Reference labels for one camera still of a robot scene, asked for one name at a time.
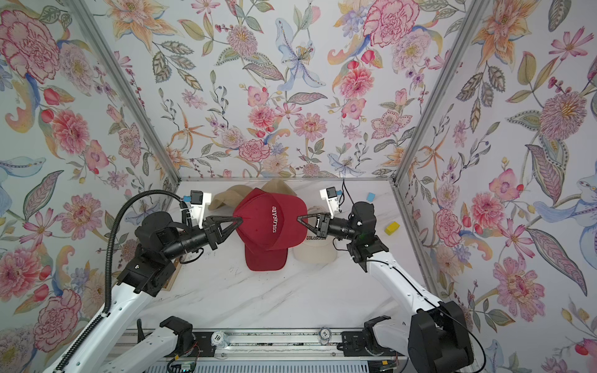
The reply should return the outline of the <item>cream Colorado baseball cap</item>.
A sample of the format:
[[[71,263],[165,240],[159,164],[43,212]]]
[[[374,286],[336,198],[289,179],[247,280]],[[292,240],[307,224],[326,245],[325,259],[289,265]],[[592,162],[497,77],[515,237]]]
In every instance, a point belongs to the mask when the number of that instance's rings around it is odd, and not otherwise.
[[[305,240],[292,248],[294,258],[304,264],[330,264],[337,259],[331,237],[321,238],[311,232]]]

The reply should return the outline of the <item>maroon Colorado cap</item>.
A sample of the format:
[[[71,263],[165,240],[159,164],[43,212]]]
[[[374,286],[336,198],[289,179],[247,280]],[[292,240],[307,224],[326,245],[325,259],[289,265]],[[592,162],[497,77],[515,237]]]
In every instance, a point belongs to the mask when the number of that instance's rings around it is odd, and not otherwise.
[[[245,246],[245,261],[251,271],[266,272],[281,270],[287,262],[288,250],[252,250]]]

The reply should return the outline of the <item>tan Colorado baseball cap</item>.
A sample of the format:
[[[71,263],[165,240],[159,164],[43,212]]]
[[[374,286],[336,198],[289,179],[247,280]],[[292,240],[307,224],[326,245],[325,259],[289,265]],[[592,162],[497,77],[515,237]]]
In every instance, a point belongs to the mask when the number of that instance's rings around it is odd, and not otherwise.
[[[282,179],[272,179],[267,181],[264,186],[262,186],[262,191],[270,194],[284,194],[296,197],[297,194],[287,185],[286,182]]]

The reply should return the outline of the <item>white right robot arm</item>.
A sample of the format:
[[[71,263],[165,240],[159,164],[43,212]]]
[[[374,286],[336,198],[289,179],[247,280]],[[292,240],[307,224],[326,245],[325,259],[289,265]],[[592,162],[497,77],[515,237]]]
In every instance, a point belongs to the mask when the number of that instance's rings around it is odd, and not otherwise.
[[[456,372],[474,363],[474,337],[463,310],[433,295],[399,265],[376,234],[372,204],[355,203],[346,219],[319,213],[299,216],[297,221],[320,238],[347,240],[353,261],[397,302],[397,316],[365,322],[362,335],[370,354],[394,351],[407,357],[418,372]]]

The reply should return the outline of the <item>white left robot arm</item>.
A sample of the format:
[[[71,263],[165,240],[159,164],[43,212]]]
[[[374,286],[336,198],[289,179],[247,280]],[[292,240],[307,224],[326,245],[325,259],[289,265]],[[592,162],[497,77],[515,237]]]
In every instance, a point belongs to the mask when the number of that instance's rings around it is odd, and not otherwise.
[[[174,261],[209,246],[215,250],[243,223],[241,218],[209,216],[202,226],[174,222],[167,212],[145,218],[136,228],[135,257],[106,285],[104,307],[47,372],[97,371],[113,346],[139,313],[163,290]]]

